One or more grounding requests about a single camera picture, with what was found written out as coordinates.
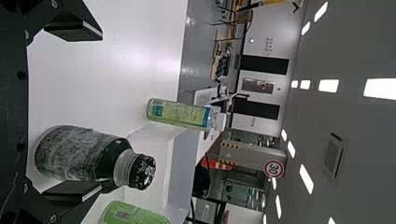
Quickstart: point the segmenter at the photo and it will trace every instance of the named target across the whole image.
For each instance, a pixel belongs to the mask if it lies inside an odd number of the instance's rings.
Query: black bracket
[[[98,197],[96,193],[79,204],[51,203],[26,177],[29,117],[26,48],[43,28],[69,42],[103,39],[102,29],[83,0],[0,0],[0,224],[73,223],[63,221],[72,211],[76,218],[73,221],[79,223]],[[61,212],[61,207],[69,210]],[[81,216],[71,207],[80,208]],[[24,222],[29,216],[36,222]]]

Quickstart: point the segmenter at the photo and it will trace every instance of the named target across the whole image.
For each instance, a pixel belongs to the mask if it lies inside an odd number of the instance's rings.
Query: bottle label
[[[166,217],[133,205],[112,202],[102,214],[101,224],[170,224]]]
[[[151,116],[204,128],[208,125],[210,108],[160,100],[154,100],[152,104]]]

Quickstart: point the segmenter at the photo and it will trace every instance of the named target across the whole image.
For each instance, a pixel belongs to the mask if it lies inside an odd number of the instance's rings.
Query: red circle sign
[[[285,174],[285,166],[281,161],[268,161],[264,165],[264,172],[270,178],[280,178]]]

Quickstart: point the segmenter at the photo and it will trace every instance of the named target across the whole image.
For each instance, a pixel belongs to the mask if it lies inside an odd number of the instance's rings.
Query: black panel
[[[246,98],[235,98],[233,112],[263,119],[275,119],[279,116],[279,105],[268,105],[248,101]]]
[[[239,69],[252,72],[286,75],[288,73],[288,67],[289,59],[242,55]]]

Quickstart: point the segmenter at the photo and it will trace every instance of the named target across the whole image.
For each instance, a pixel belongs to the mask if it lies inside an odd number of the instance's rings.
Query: white wall
[[[262,212],[238,207],[227,203],[226,210],[230,210],[228,224],[262,224]]]

